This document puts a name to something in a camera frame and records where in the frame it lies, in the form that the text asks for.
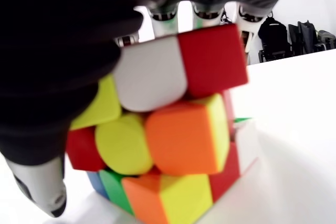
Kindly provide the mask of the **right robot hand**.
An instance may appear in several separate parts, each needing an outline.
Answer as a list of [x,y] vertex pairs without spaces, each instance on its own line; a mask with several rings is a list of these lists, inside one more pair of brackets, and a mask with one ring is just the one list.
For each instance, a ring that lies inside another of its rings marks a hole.
[[[180,1],[1,0],[1,154],[21,192],[47,215],[65,210],[70,123],[120,59],[115,39],[140,29],[134,8],[165,11]],[[279,0],[187,1],[238,1],[265,14]]]

